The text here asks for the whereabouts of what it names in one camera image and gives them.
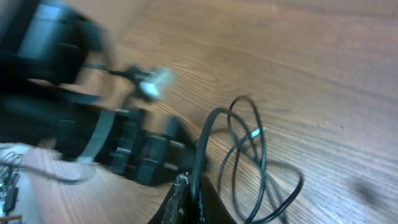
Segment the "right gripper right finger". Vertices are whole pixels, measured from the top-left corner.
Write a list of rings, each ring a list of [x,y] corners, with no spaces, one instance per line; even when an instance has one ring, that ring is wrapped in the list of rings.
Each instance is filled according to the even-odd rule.
[[[236,224],[218,196],[211,180],[203,175],[199,194],[199,219],[202,224]]]

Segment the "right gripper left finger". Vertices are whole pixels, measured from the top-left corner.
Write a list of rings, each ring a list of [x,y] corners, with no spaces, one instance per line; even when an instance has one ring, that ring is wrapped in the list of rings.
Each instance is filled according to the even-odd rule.
[[[148,224],[184,224],[187,219],[190,177],[179,174]]]

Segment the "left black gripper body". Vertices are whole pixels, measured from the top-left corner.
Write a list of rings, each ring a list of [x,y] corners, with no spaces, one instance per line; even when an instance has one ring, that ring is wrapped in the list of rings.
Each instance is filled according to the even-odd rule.
[[[143,109],[128,111],[123,118],[118,146],[108,154],[110,171],[150,187],[193,171],[197,145],[178,117],[166,118],[162,133],[144,129]]]

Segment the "black cable USB plug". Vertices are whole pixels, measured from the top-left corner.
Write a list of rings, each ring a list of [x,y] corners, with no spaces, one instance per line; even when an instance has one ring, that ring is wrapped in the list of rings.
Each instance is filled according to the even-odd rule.
[[[227,110],[226,108],[216,108],[208,115],[200,134],[196,159],[191,174],[189,204],[188,204],[188,207],[191,212],[191,214],[188,216],[190,223],[193,223],[194,220],[198,221],[199,219],[198,203],[199,203],[199,194],[201,187],[201,178],[203,176],[203,168],[205,163],[206,148],[213,124],[217,116],[221,113],[233,117],[240,123],[240,125],[246,131],[249,131],[249,128],[247,124],[243,121],[243,119],[236,113],[232,112],[231,110]]]

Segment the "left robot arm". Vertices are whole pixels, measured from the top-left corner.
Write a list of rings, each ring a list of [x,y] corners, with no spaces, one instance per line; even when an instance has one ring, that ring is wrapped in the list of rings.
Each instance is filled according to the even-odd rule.
[[[56,140],[62,160],[99,163],[147,186],[193,172],[207,158],[177,117],[162,133],[144,128],[146,110],[124,102],[119,109],[96,106],[98,96],[64,89],[73,84],[92,52],[96,65],[133,85],[131,96],[158,101],[170,85],[167,68],[111,66],[101,28],[62,1],[1,2],[1,141],[38,144]]]

